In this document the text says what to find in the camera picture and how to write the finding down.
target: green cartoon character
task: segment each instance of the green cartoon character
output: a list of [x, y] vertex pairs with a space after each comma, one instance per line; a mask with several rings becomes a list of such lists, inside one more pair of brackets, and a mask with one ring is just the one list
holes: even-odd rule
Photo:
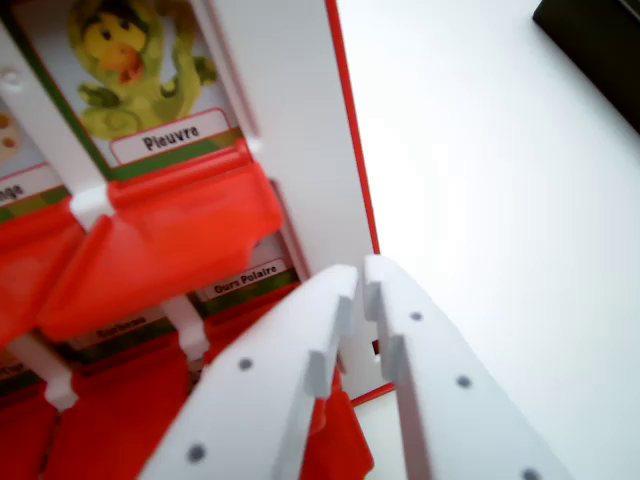
[[[160, 15], [175, 25], [171, 59], [176, 75], [160, 79], [164, 29]], [[213, 63], [192, 55], [197, 24], [188, 3], [165, 0], [79, 0], [71, 9], [69, 41], [80, 64], [100, 84], [82, 83], [87, 102], [81, 121], [103, 140], [131, 135], [184, 118], [213, 83]]]

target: white divider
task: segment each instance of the white divider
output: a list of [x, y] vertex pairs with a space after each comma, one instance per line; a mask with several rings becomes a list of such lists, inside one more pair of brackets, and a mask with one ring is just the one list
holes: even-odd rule
[[105, 183], [0, 23], [0, 94], [72, 195]]
[[71, 386], [73, 373], [69, 366], [48, 346], [31, 334], [15, 338], [7, 344], [11, 354], [47, 382], [44, 396], [58, 410], [71, 407], [78, 396]]

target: white plastic panel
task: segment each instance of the white plastic panel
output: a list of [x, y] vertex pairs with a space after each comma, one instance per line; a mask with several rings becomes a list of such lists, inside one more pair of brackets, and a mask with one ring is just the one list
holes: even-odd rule
[[571, 478], [409, 274], [372, 255], [364, 288], [382, 369], [396, 386], [409, 478]]
[[358, 272], [336, 265], [270, 310], [205, 369], [140, 478], [296, 479], [315, 398], [331, 393]]
[[[254, 158], [278, 186], [311, 274], [373, 252], [325, 3], [192, 0]], [[351, 397], [383, 383], [357, 302]]]

